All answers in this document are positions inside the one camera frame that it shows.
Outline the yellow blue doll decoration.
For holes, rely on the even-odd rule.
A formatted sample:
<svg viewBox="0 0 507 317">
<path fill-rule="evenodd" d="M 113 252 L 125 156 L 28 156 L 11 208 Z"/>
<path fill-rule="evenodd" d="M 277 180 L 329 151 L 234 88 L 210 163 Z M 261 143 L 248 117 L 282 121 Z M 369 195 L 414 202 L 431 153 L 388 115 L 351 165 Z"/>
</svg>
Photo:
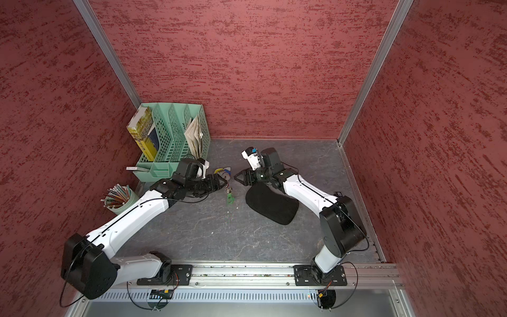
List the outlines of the yellow blue doll decoration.
<svg viewBox="0 0 507 317">
<path fill-rule="evenodd" d="M 214 171 L 215 174 L 218 174 L 221 178 L 223 178 L 226 181 L 226 184 L 224 186 L 225 191 L 227 193 L 227 204 L 232 205 L 235 201 L 235 198 L 233 196 L 232 187 L 230 184 L 231 176 L 232 176 L 232 168 L 230 166 L 221 167 Z"/>
</svg>

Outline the black corduroy bag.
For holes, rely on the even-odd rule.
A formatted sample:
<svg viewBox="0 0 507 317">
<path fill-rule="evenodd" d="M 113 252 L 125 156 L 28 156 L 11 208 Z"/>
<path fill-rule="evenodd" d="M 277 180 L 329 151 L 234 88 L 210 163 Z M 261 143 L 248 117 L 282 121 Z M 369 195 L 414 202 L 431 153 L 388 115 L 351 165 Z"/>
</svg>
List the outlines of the black corduroy bag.
<svg viewBox="0 0 507 317">
<path fill-rule="evenodd" d="M 260 215 L 289 225 L 297 214 L 300 202 L 285 194 L 277 194 L 264 183 L 256 183 L 246 193 L 246 204 Z"/>
</svg>

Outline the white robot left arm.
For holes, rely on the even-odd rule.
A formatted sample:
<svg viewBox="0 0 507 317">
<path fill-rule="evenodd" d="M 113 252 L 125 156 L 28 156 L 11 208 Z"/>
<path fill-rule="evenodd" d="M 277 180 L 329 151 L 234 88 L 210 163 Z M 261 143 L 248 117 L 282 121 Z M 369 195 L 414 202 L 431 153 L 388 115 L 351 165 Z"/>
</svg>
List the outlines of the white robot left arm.
<svg viewBox="0 0 507 317">
<path fill-rule="evenodd" d="M 209 162 L 185 158 L 170 178 L 155 182 L 136 203 L 105 225 L 64 244 L 61 277 L 88 299 L 102 296 L 114 285 L 146 279 L 168 284 L 174 279 L 171 259 L 160 252 L 117 257 L 119 249 L 152 219 L 176 203 L 199 203 L 222 190 L 227 180 L 209 174 Z"/>
</svg>

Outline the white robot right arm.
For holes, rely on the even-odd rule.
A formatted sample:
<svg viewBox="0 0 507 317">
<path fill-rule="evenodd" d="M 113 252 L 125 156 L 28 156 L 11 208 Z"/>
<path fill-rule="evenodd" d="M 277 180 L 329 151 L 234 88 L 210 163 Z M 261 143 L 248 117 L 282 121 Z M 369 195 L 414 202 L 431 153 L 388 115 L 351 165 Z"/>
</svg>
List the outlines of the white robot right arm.
<svg viewBox="0 0 507 317">
<path fill-rule="evenodd" d="M 367 239 L 351 198 L 331 195 L 311 185 L 298 169 L 283 163 L 274 148 L 259 151 L 249 147 L 242 157 L 250 166 L 234 178 L 249 188 L 246 203 L 251 209 L 280 225 L 288 225 L 301 205 L 319 218 L 324 246 L 310 266 L 315 280 L 329 276 Z"/>
</svg>

